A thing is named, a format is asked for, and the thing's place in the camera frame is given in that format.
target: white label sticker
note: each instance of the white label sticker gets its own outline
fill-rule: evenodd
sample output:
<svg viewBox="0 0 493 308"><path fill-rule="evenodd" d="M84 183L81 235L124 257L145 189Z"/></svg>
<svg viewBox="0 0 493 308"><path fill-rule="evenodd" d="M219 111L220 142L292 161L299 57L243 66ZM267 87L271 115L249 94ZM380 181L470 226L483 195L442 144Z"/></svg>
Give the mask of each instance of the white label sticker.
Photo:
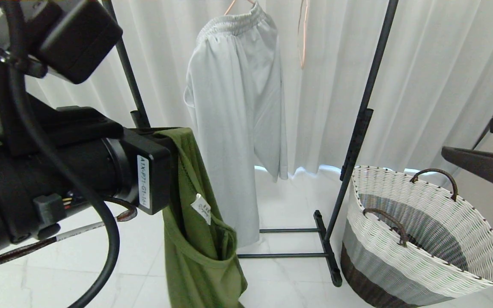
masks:
<svg viewBox="0 0 493 308"><path fill-rule="evenodd" d="M211 225L211 206L202 195L199 193L197 194L195 201L191 204L191 207L205 219L207 225Z"/></svg>
<svg viewBox="0 0 493 308"><path fill-rule="evenodd" d="M137 155L138 166L138 197L140 205L150 208L149 197L149 160Z"/></svg>

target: basket rim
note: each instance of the basket rim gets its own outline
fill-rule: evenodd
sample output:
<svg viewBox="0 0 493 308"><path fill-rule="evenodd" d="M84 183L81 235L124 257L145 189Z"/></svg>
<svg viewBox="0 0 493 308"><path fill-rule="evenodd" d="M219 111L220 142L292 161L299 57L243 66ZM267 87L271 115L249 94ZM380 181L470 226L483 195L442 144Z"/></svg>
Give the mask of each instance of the basket rim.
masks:
<svg viewBox="0 0 493 308"><path fill-rule="evenodd" d="M360 166L355 166L354 168L354 171L355 170L359 170L359 169L379 169L379 170L385 170L385 171L391 171L391 172L394 172L394 173L397 173L397 174L402 174L402 175L405 175L407 177L411 177L411 175L409 174L406 174L406 173L403 173L403 172L398 172L398 171L395 171L395 170L392 170L392 169L389 169L389 168L385 168L385 167L379 167L379 166L368 166L368 165L360 165ZM364 207L364 205L362 204L362 202L360 201L360 197L359 197L359 193L358 193L358 189L357 189L357 185L356 185L356 173L353 172L352 176L351 176L351 180L350 180L350 184L352 185L352 188L353 188L353 193L355 195L355 198L356 198L356 203L357 205L360 207L361 209L361 212L364 211L364 209L366 209ZM444 189L438 185L435 185L433 183L429 183L427 181L419 181L419 182L425 182L426 185L431 185L432 187L434 187L435 189L439 189L439 190L444 190L444 191L447 191L448 193L450 191L448 191L447 189ZM473 206L471 205L471 203L469 203L469 201L465 200L463 197L461 197L460 195L457 196L459 199L461 199L461 201L464 201L465 203L467 203L468 205L471 206L471 210L478 216L477 218L481 220L481 222L483 224L485 224L487 226L487 228L489 229L489 232L491 234L491 236L493 236L493 228L491 228L490 224L488 223L487 219L485 219L483 217L483 215ZM372 214L372 213L368 213L369 215L375 217L377 219L376 223L378 223L378 226L380 226L380 228L383 228L385 229L386 232L389 232L389 234L393 235L393 237L395 238L400 238L399 234L393 230L391 230L389 228L389 226L385 223L385 222L382 222L376 215ZM363 215L364 218L366 219L370 219L368 217L368 215ZM475 275L474 273L471 273L469 271L464 271L463 269L460 269L459 267L447 262L447 261L444 261L443 259L440 259L439 257L436 257L434 255L431 255L430 253L428 253L427 251L417 247L416 245L410 243L410 242L407 242L407 247L406 249L412 249L417 255L419 255L420 257L423 257L423 258L427 258L427 259L430 259L431 261L435 262L435 263L438 263L439 265L446 265L447 268L459 273L460 275L463 275L465 278L467 279L473 279L473 280L477 280L477 281L481 281L485 284L489 284L489 285L493 285L493 280L489 280L489 279L485 279L479 275Z"/></svg>

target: elastic waistband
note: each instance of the elastic waistband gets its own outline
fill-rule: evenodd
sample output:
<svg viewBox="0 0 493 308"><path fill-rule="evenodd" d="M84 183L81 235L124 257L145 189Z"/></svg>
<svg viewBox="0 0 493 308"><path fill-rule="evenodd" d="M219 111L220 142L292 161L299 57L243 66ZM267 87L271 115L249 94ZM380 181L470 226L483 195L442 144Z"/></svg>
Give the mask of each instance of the elastic waistband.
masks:
<svg viewBox="0 0 493 308"><path fill-rule="evenodd" d="M207 37L217 33L230 33L231 35L240 35L266 18L266 13L258 2L246 14L225 15L213 18L203 27L197 36L197 44L204 41Z"/></svg>

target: woven basket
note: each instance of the woven basket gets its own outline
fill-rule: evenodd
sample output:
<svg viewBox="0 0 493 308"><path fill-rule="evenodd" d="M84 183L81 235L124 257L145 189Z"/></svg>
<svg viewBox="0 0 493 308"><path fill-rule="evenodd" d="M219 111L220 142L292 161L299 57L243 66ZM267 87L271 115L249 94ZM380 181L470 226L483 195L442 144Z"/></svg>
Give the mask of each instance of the woven basket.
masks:
<svg viewBox="0 0 493 308"><path fill-rule="evenodd" d="M454 192L418 181L445 174ZM358 166L341 252L344 276L375 307L419 307L493 286L493 230L452 177Z"/></svg>

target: clothes hanger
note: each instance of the clothes hanger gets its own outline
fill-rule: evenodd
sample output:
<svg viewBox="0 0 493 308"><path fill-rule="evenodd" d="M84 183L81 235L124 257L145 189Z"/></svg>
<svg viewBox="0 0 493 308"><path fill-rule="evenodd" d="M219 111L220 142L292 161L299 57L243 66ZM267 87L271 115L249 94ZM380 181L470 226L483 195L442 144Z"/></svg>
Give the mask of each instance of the clothes hanger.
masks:
<svg viewBox="0 0 493 308"><path fill-rule="evenodd" d="M252 0L247 0L247 1L252 3L252 5L255 5L254 1ZM231 8L235 5L235 2L237 2L237 0L233 0L233 2L231 2L231 4L229 5L229 7L227 8L226 12L223 15L227 15L229 13Z"/></svg>
<svg viewBox="0 0 493 308"><path fill-rule="evenodd" d="M302 20L302 8L303 8L303 2L305 1L306 3L306 12L305 16L303 18L303 50L300 53L300 49L298 49L298 54L300 56L300 68L303 69L306 63L306 42L307 42L307 12L309 11L309 0L302 0L302 3L300 5L300 17L298 19L298 34L300 33L300 22Z"/></svg>

